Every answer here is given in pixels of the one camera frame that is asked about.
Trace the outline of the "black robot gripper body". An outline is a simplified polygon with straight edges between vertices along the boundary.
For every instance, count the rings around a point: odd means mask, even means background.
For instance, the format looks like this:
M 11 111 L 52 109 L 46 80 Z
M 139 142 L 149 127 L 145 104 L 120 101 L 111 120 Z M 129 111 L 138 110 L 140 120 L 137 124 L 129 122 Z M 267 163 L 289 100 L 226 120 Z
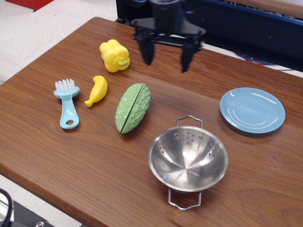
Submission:
M 196 51 L 202 49 L 206 30 L 192 24 L 186 18 L 184 0 L 151 0 L 152 17 L 134 19 L 134 38 L 151 40 L 153 44 L 183 47 L 193 44 Z

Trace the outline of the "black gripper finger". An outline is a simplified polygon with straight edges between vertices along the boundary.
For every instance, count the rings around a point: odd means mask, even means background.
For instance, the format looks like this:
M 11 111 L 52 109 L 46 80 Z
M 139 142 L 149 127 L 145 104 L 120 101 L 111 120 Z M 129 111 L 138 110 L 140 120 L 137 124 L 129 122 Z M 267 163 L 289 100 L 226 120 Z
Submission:
M 185 44 L 182 48 L 181 65 L 182 72 L 187 72 L 190 63 L 196 53 L 196 48 L 193 44 Z
M 139 39 L 138 44 L 143 61 L 147 65 L 151 65 L 154 58 L 154 44 L 152 43 L 151 40 L 147 40 L 147 39 Z

